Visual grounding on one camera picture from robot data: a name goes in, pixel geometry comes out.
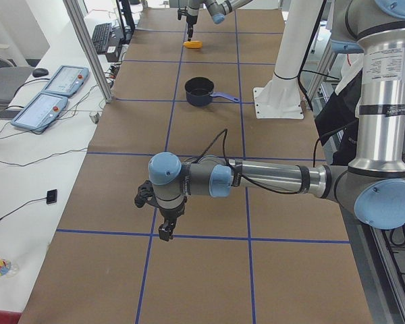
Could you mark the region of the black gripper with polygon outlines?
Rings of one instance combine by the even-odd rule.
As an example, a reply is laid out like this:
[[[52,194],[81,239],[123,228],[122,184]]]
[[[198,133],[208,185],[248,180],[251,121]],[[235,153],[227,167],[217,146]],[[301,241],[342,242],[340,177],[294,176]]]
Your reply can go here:
[[[186,14],[186,22],[188,23],[188,39],[192,39],[194,32],[193,24],[196,24],[198,19],[198,8],[187,7]]]
[[[185,212],[185,198],[174,200],[158,199],[159,210],[164,217],[164,222],[158,228],[159,238],[163,241],[173,240],[173,231],[176,227],[177,218]]]

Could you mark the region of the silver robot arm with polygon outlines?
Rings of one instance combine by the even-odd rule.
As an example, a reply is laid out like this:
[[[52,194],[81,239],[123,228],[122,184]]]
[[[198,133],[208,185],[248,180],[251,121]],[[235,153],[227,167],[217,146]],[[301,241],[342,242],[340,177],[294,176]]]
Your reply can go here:
[[[197,24],[198,15],[200,11],[200,6],[204,5],[212,20],[215,24],[220,24],[224,21],[226,15],[232,13],[233,11],[241,8],[252,0],[232,0],[232,1],[223,1],[218,3],[215,0],[190,0],[184,9],[178,10],[178,20],[182,19],[182,16],[186,16],[187,23],[187,35],[188,41],[192,40],[194,26]]]
[[[364,52],[355,158],[347,166],[305,167],[206,154],[182,162],[158,153],[138,191],[164,218],[162,240],[172,239],[190,195],[226,197],[237,186],[310,193],[381,230],[405,224],[405,1],[337,1],[333,37]]]

